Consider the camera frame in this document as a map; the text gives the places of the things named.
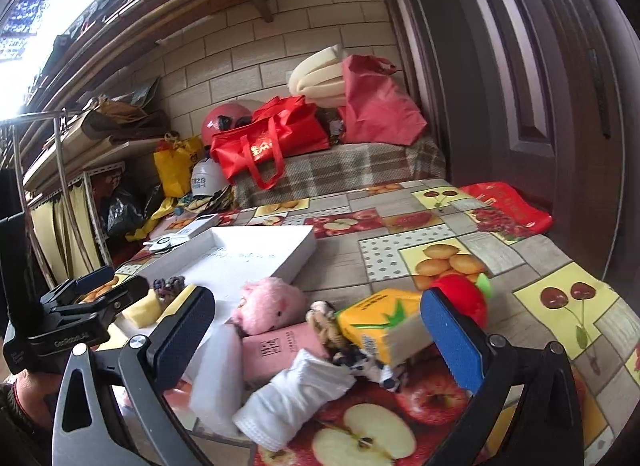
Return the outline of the person left hand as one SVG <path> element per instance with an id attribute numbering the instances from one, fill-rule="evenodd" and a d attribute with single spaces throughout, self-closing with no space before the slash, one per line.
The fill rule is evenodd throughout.
<path id="1" fill-rule="evenodd" d="M 35 426 L 51 430 L 53 414 L 47 400 L 58 395 L 62 376 L 41 372 L 21 371 L 13 384 L 14 396 L 22 413 Z"/>

